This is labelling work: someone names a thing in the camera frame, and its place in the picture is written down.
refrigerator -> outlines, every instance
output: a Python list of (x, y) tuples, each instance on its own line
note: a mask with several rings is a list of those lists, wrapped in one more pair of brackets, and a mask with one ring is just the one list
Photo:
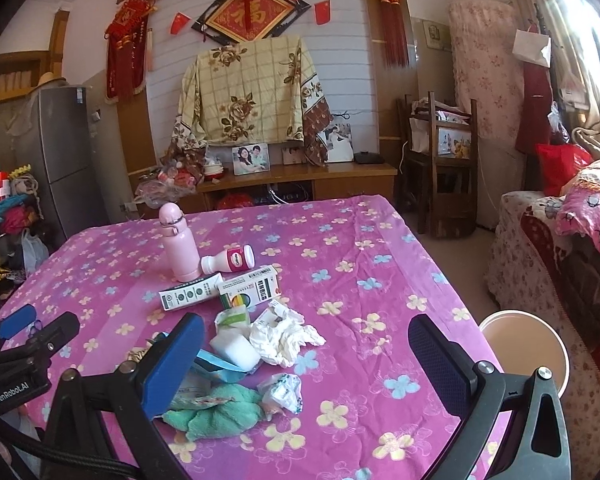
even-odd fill
[(57, 249), (89, 227), (109, 224), (109, 218), (91, 160), (86, 89), (41, 88), (31, 98), (27, 128), (13, 141), (16, 163), (31, 165)]

metal bolt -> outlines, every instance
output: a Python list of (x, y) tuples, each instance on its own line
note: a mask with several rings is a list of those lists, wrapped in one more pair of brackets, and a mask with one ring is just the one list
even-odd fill
[(136, 366), (138, 366), (138, 363), (134, 361), (125, 361), (118, 367), (118, 370), (120, 370), (120, 373), (122, 374), (130, 374), (131, 372), (136, 371)]
[(546, 366), (541, 366), (538, 368), (538, 376), (545, 381), (548, 381), (552, 377), (551, 370)]
[(60, 376), (63, 381), (73, 381), (78, 376), (78, 372), (75, 368), (68, 368)]
[(495, 367), (488, 361), (480, 361), (478, 363), (478, 370), (480, 370), (483, 374), (493, 374)]

tablecloth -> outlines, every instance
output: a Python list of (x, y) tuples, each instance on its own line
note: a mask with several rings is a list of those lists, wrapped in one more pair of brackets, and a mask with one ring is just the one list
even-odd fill
[[(458, 419), (446, 413), (407, 341), (425, 312), (474, 360), (495, 357), (469, 311), (404, 221), (380, 196), (187, 216), (201, 255), (251, 244), (258, 266), (279, 272), (280, 301), (301, 312), (327, 343), (303, 349), (288, 371), (302, 379), (304, 409), (277, 415), (240, 436), (187, 442), (156, 422), (192, 476), (208, 480), (417, 480), (440, 454)], [(174, 285), (157, 221), (91, 228), (72, 237), (0, 312), (25, 303), (49, 322), (71, 311), (80, 333), (53, 358), (55, 385), (66, 368), (107, 373), (135, 346), (169, 331), (184, 312), (214, 334), (219, 300), (166, 314), (158, 291)], [(258, 307), (256, 316), (264, 306)], [(7, 342), (12, 347), (24, 334)], [(262, 365), (246, 385), (279, 367)], [(54, 388), (28, 403), (44, 426)], [(112, 440), (125, 455), (119, 428)], [(483, 478), (504, 426), (499, 421), (470, 480)]]

blue gripper pad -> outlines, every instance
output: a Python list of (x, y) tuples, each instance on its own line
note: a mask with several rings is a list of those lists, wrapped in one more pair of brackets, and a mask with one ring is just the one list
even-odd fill
[(451, 343), (426, 314), (418, 314), (407, 330), (409, 346), (440, 402), (464, 419), (477, 389), (474, 362), (458, 343)]
[(202, 346), (204, 335), (202, 318), (187, 312), (169, 336), (152, 345), (140, 361), (136, 385), (142, 409), (149, 419), (167, 411)]
[(0, 321), (0, 339), (6, 341), (15, 336), (24, 327), (30, 325), (36, 320), (36, 309), (32, 304), (16, 310), (10, 316)]

crumpled paper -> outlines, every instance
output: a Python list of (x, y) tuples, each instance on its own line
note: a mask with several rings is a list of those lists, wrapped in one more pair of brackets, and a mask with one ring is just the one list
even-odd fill
[(296, 364), (301, 346), (326, 343), (313, 326), (304, 325), (301, 314), (277, 300), (253, 322), (249, 342), (264, 362), (285, 368)]
[(280, 408), (289, 410), (294, 415), (302, 412), (302, 381), (295, 374), (275, 374), (266, 381), (258, 384), (258, 393), (262, 395), (260, 405), (267, 420), (271, 420)]

